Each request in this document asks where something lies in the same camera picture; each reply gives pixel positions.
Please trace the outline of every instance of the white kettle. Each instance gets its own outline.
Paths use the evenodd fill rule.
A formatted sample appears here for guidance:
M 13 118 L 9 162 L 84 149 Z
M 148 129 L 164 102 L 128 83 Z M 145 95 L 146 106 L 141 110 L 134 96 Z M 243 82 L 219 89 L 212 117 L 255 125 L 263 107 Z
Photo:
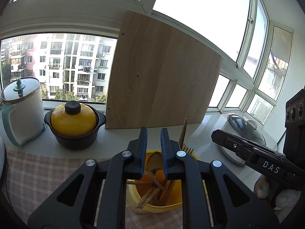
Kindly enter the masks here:
M 1 100 L 3 126 L 15 146 L 24 145 L 45 130 L 39 80 L 24 77 L 9 83 L 2 90 Z

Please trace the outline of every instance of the wooden cutting board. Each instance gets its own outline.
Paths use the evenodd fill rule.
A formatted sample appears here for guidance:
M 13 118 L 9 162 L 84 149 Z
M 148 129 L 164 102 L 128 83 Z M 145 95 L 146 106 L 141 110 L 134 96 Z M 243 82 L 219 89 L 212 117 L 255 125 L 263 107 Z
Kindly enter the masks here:
M 106 129 L 200 123 L 221 56 L 192 36 L 127 11 L 112 63 Z

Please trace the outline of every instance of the white countertop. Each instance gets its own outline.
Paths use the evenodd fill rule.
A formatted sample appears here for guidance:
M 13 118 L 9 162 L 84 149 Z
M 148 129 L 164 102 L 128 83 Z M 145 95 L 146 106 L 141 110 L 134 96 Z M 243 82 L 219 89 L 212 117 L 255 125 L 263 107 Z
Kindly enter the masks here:
M 230 162 L 221 152 L 219 146 L 212 142 L 211 134 L 216 129 L 221 129 L 227 120 L 227 114 L 209 114 L 206 115 L 202 123 L 189 124 L 187 126 L 185 141 L 187 147 L 194 148 L 194 153 L 205 162 L 220 160 L 223 162 L 248 188 L 253 190 L 254 183 L 260 176 L 260 173 L 254 171 L 248 166 L 241 166 Z M 178 141 L 181 126 L 167 127 L 171 140 Z M 147 149 L 160 149 L 160 131 L 161 127 L 148 128 Z M 264 131 L 260 131 L 266 144 L 271 149 L 276 149 L 276 142 Z M 81 151 L 71 151 L 63 148 L 56 140 L 55 136 L 47 126 L 46 130 L 38 137 L 26 143 L 23 147 L 14 146 L 4 131 L 3 124 L 0 123 L 0 135 L 7 148 L 16 151 L 23 151 L 30 154 L 42 155 L 48 157 L 60 158 L 109 158 L 124 151 L 129 141 L 137 139 L 140 129 L 105 129 L 102 126 L 99 130 L 96 141 L 89 148 Z

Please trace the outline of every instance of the metal screw cap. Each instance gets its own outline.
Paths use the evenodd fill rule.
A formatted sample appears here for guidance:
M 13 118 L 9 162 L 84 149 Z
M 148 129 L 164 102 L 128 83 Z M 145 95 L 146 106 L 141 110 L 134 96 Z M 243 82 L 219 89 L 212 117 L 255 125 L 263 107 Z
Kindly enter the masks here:
M 86 161 L 86 165 L 87 166 L 93 166 L 93 165 L 95 165 L 95 161 L 93 159 L 89 159 L 89 160 Z
M 130 157 L 131 155 L 132 155 L 132 153 L 130 151 L 123 151 L 122 152 L 123 157 Z
M 215 167 L 220 167 L 222 165 L 222 163 L 219 160 L 215 160 L 212 163 Z
M 185 157 L 186 156 L 186 152 L 185 151 L 177 151 L 177 156 L 178 157 Z

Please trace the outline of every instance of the apartment building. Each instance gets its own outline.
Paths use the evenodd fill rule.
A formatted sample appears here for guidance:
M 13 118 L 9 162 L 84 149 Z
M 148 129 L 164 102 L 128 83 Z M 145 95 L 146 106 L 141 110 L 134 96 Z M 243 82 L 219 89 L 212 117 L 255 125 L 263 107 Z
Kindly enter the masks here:
M 1 53 L 9 49 L 11 81 L 35 77 L 50 99 L 63 89 L 90 101 L 108 92 L 115 46 L 116 39 L 102 36 L 40 33 L 3 40 Z

